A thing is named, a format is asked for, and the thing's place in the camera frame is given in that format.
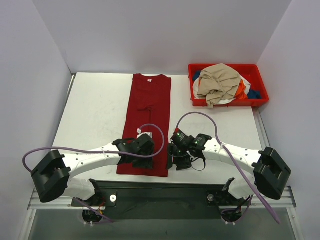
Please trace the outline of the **red t-shirt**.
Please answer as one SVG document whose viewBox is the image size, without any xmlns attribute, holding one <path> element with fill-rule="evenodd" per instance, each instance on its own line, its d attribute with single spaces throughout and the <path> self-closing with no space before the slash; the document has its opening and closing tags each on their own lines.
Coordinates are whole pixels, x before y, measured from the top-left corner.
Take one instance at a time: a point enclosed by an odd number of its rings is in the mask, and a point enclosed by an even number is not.
<svg viewBox="0 0 320 240">
<path fill-rule="evenodd" d="M 167 147 L 171 87 L 172 79 L 163 74 L 145 76 L 136 73 L 133 75 L 122 137 L 135 138 L 139 127 L 144 124 L 154 124 L 162 130 L 165 144 L 163 150 L 153 157 L 151 169 L 133 167 L 132 163 L 120 164 L 116 171 L 118 175 L 168 177 Z"/>
</svg>

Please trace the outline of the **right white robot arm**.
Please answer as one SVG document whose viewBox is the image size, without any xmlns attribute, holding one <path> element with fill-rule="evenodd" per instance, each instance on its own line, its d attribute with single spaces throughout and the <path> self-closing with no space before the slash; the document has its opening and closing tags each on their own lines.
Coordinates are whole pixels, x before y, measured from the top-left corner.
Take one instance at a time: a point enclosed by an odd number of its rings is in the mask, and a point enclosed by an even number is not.
<svg viewBox="0 0 320 240">
<path fill-rule="evenodd" d="M 233 176 L 227 181 L 221 192 L 222 200 L 227 204 L 254 195 L 254 190 L 267 198 L 280 200 L 292 173 L 271 147 L 264 150 L 241 148 L 220 143 L 209 135 L 198 134 L 193 137 L 179 130 L 173 134 L 167 146 L 166 168 L 171 169 L 176 165 L 178 171 L 188 169 L 192 159 L 239 166 L 251 175 L 246 179 Z"/>
</svg>

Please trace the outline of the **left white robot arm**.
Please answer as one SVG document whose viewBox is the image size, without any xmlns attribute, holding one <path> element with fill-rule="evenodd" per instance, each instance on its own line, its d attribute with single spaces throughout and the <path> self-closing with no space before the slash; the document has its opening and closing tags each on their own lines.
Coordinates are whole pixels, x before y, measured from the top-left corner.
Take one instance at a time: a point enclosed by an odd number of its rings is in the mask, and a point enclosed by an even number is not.
<svg viewBox="0 0 320 240">
<path fill-rule="evenodd" d="M 154 153 L 155 143 L 147 133 L 137 139 L 117 139 L 96 151 L 99 154 L 61 154 L 53 150 L 32 170 L 31 177 L 41 203 L 49 203 L 61 196 L 78 198 L 90 206 L 101 201 L 99 187 L 92 179 L 76 176 L 105 166 L 141 161 L 146 163 Z"/>
</svg>

